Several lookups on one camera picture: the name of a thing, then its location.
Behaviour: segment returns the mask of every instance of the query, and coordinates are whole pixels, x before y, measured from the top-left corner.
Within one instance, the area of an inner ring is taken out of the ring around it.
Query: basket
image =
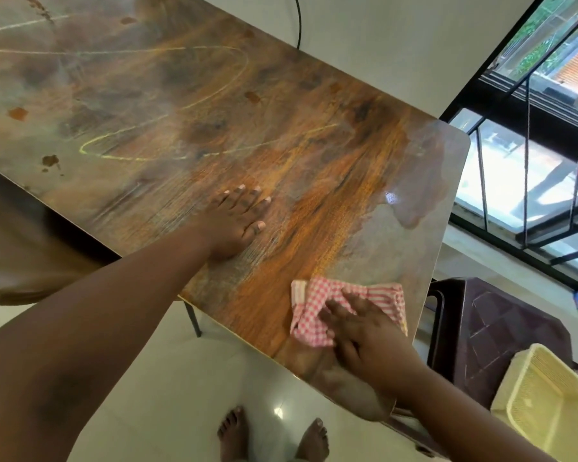
[[[542,344],[514,356],[491,412],[559,462],[578,462],[578,375]]]

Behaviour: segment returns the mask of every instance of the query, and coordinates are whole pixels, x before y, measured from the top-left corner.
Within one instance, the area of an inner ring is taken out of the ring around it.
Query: bare foot
[[[308,462],[324,462],[330,455],[330,447],[327,440],[327,429],[320,418],[304,431],[298,451],[295,453],[296,459],[307,460]]]
[[[248,459],[248,422],[241,406],[227,413],[216,435],[221,440],[221,462]]]

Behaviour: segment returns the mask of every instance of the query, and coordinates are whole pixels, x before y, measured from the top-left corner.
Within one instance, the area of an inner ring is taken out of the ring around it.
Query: wooden table
[[[202,0],[0,0],[0,173],[120,255],[261,185],[266,231],[183,295],[364,418],[389,403],[289,337],[290,283],[399,281],[413,337],[468,148]]]

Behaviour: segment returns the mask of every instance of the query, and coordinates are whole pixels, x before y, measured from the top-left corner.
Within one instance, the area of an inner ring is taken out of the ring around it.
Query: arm
[[[258,195],[223,193],[187,225],[0,328],[0,461],[66,460],[191,277],[265,226],[269,198],[254,204]]]
[[[377,392],[400,398],[455,462],[554,462],[513,429],[428,368],[376,305],[343,293],[357,315],[334,301],[320,318],[339,359]]]

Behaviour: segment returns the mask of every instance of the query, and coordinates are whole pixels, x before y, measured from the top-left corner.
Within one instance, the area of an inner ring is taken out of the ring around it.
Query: pink checkered cloth
[[[331,347],[334,342],[325,335],[327,326],[318,318],[318,314],[325,306],[325,301],[329,299],[336,300],[355,314],[341,293],[343,288],[377,305],[407,335],[404,295],[400,284],[389,283],[365,287],[324,277],[314,277],[310,282],[306,280],[292,282],[291,335],[311,347]]]

